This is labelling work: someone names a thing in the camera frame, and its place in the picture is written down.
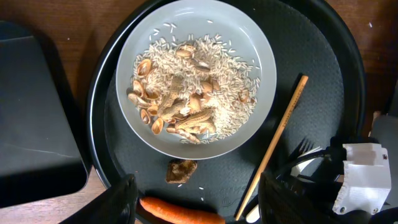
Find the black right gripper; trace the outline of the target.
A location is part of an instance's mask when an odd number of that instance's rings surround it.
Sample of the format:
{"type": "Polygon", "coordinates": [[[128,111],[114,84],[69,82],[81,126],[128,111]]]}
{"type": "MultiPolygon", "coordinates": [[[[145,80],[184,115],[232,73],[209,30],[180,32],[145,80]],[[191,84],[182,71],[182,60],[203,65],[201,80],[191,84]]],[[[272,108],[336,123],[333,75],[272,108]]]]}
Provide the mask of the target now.
{"type": "Polygon", "coordinates": [[[343,145],[357,143],[378,144],[373,138],[335,136],[326,149],[299,157],[273,174],[282,185],[310,202],[311,223],[397,222],[397,208],[381,209],[374,215],[362,210],[338,215],[332,210],[343,184],[343,161],[346,160],[343,145]],[[290,175],[291,168],[310,159],[313,161],[298,176],[290,175]]]}

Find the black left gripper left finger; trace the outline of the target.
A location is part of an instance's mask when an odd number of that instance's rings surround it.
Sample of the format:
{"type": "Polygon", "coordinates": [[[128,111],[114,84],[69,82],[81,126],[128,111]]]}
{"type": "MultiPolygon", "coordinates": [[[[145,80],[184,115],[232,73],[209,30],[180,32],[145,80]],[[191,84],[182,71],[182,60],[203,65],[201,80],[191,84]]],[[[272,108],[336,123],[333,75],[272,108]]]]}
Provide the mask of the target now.
{"type": "Polygon", "coordinates": [[[128,174],[60,224],[134,224],[138,190],[128,174]]]}

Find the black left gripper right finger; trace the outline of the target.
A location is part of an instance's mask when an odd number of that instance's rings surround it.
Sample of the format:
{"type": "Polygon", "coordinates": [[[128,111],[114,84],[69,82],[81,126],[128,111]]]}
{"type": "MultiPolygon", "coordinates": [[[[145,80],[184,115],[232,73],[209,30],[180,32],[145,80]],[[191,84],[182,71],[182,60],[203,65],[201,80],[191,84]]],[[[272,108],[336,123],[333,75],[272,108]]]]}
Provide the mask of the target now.
{"type": "Polygon", "coordinates": [[[310,202],[268,172],[261,174],[258,197],[262,223],[311,223],[310,202]]]}

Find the white plastic fork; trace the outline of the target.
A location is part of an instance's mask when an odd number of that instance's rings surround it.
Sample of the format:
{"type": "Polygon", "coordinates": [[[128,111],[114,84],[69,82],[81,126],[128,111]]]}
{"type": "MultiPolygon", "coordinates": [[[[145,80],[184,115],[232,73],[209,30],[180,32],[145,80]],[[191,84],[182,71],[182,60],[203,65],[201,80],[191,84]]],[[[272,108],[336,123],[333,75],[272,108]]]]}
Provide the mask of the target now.
{"type": "MultiPolygon", "coordinates": [[[[306,156],[307,154],[311,154],[314,152],[321,151],[323,148],[321,146],[315,147],[315,143],[308,140],[304,139],[300,142],[298,148],[291,153],[291,156],[293,159],[297,159],[299,157],[306,156]]],[[[308,161],[302,162],[299,165],[295,165],[293,168],[290,170],[290,175],[293,176],[298,176],[305,168],[306,166],[311,163],[313,159],[310,159],[308,161]]],[[[246,223],[257,223],[257,221],[260,219],[260,212],[259,212],[259,204],[256,203],[255,206],[252,207],[251,211],[247,213],[245,216],[245,222],[246,223]]]]}

